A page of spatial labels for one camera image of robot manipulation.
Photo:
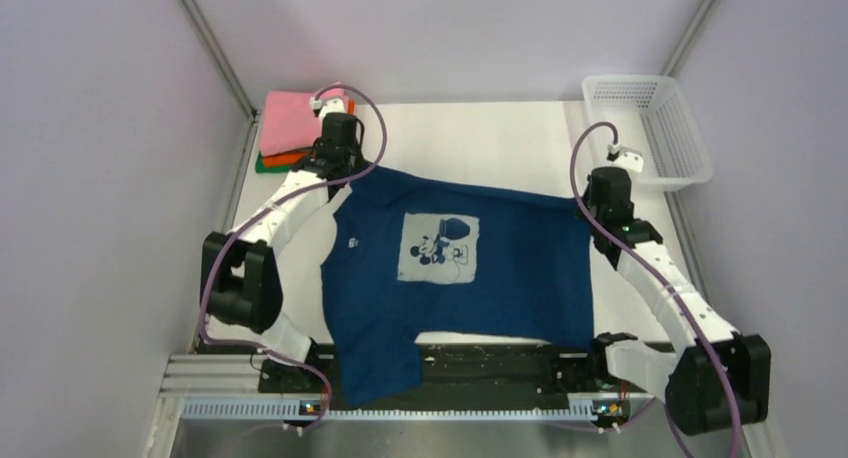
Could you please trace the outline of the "blue mickey print t-shirt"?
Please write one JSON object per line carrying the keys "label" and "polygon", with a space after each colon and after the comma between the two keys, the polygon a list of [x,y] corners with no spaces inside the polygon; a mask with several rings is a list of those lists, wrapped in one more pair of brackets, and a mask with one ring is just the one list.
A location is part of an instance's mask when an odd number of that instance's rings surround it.
{"label": "blue mickey print t-shirt", "polygon": [[590,345],[590,230],[573,199],[381,167],[350,189],[321,281],[352,405],[420,385],[423,333]]}

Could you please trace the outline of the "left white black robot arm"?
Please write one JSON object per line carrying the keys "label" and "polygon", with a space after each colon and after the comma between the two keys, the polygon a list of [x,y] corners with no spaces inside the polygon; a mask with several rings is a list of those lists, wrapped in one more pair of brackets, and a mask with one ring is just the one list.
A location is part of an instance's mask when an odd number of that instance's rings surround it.
{"label": "left white black robot arm", "polygon": [[198,332],[209,344],[248,346],[283,365],[297,391],[331,388],[320,371],[314,340],[283,310],[277,257],[335,193],[367,167],[365,126],[355,115],[330,112],[311,151],[250,218],[202,245]]}

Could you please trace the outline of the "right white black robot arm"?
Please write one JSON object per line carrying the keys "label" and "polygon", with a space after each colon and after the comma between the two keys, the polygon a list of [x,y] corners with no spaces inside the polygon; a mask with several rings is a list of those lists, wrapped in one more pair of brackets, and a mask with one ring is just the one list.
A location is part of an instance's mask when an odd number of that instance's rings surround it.
{"label": "right white black robot arm", "polygon": [[594,169],[576,217],[595,249],[648,306],[672,346],[660,352],[632,334],[602,333],[586,363],[589,382],[612,390],[625,381],[650,393],[688,436],[766,420],[772,353],[758,334],[722,318],[670,256],[662,235],[634,215],[629,173]]}

